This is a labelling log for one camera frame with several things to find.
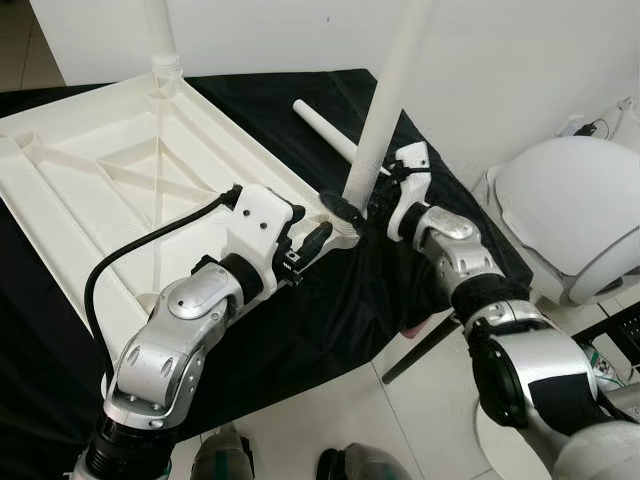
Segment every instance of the white pipe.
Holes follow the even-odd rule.
[[[144,0],[144,11],[149,29],[153,71],[163,79],[182,75],[166,0]]]
[[[342,196],[363,214],[402,111],[402,93],[418,48],[424,43],[436,0],[407,0],[393,45],[373,94],[356,158]]]
[[[353,163],[356,158],[358,146],[347,138],[347,136],[334,127],[322,115],[316,112],[303,100],[293,102],[293,110],[313,128],[318,135],[326,140],[345,160]],[[380,171],[389,175],[386,168],[381,167]]]

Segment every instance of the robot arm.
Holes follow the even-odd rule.
[[[269,189],[242,189],[227,223],[229,243],[205,256],[191,276],[167,286],[149,321],[120,355],[103,411],[72,480],[155,480],[168,475],[207,353],[243,309],[294,283],[331,234],[321,224],[291,250],[288,232],[304,216]]]
[[[413,144],[396,158],[416,168],[428,164],[426,155],[426,145]],[[428,187],[429,174],[422,168],[411,177],[410,184],[401,184],[388,234],[410,241],[435,266],[464,326],[487,415],[518,429],[551,473],[585,480],[634,478],[627,475],[631,471],[637,476],[640,426],[602,411],[583,351],[528,301],[526,290],[503,275],[473,223],[422,201],[403,201],[416,191],[424,198]],[[612,441],[618,434],[624,441]]]

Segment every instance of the black fabric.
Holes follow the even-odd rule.
[[[327,210],[341,220],[350,223],[358,234],[361,235],[364,232],[364,225],[366,223],[364,216],[356,207],[342,198],[340,193],[332,190],[325,190],[319,193],[320,201]]]
[[[542,420],[568,437],[591,425],[613,421],[591,396],[586,374],[537,380],[529,384],[529,391]]]
[[[451,296],[451,305],[464,325],[481,308],[502,300],[529,300],[529,291],[511,279],[487,273],[461,283]]]
[[[349,164],[291,105],[304,99],[358,141],[375,88],[367,71],[201,77],[188,82],[316,190],[341,192]],[[89,88],[94,87],[0,94],[0,116]],[[422,139],[403,114],[390,151]],[[528,284],[531,272],[520,257],[432,146],[429,155],[433,181],[427,201],[475,222],[500,268],[513,281]],[[409,246],[387,240],[376,224],[388,215],[397,195],[394,188],[372,198],[374,215],[356,249],[330,253],[305,272],[298,288],[281,289],[229,329],[207,357],[181,429],[183,438],[356,368],[399,330],[448,307],[432,267]],[[0,477],[20,478],[4,475],[3,469],[24,463],[24,471],[47,473],[24,478],[55,478],[53,472],[60,472],[61,465],[73,466],[97,418],[99,361],[84,325],[4,205],[0,218],[0,322],[7,332],[0,340],[0,354],[6,357],[0,364]],[[34,365],[34,371],[23,365]],[[10,438],[19,441],[9,445]],[[31,452],[47,449],[48,455],[39,456],[37,464],[27,461],[32,458],[29,444]]]
[[[100,359],[3,203],[0,252],[0,478],[58,478],[96,423]]]

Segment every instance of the electrical cable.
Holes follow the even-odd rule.
[[[218,198],[213,200],[211,203],[205,205],[201,209],[187,215],[186,217],[180,218],[174,222],[165,225],[164,227],[159,228],[147,235],[140,237],[127,245],[120,247],[115,252],[107,255],[98,265],[94,267],[94,269],[89,274],[87,278],[87,283],[84,287],[84,310],[87,315],[87,322],[89,323],[89,329],[93,335],[93,339],[95,340],[98,353],[100,354],[104,373],[107,377],[107,388],[109,387],[111,381],[113,380],[114,370],[113,364],[111,362],[111,355],[109,354],[109,348],[107,347],[107,343],[104,340],[104,336],[102,335],[102,329],[100,328],[100,323],[98,322],[98,318],[96,316],[95,305],[93,302],[94,299],[94,291],[96,287],[96,283],[98,281],[98,277],[102,272],[104,272],[109,265],[118,260],[120,257],[131,253],[137,248],[140,248],[153,240],[156,240],[163,235],[173,232],[189,223],[192,223],[199,218],[204,217],[208,213],[214,211],[221,205],[225,205],[229,208],[233,208],[233,206],[238,201],[238,197],[240,196],[240,192],[242,191],[242,187],[240,185],[234,185],[233,188],[225,193],[222,193]]]

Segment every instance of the power outlet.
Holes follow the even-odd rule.
[[[564,121],[562,126],[556,131],[556,137],[571,137],[580,127],[584,125],[584,115],[574,113]]]

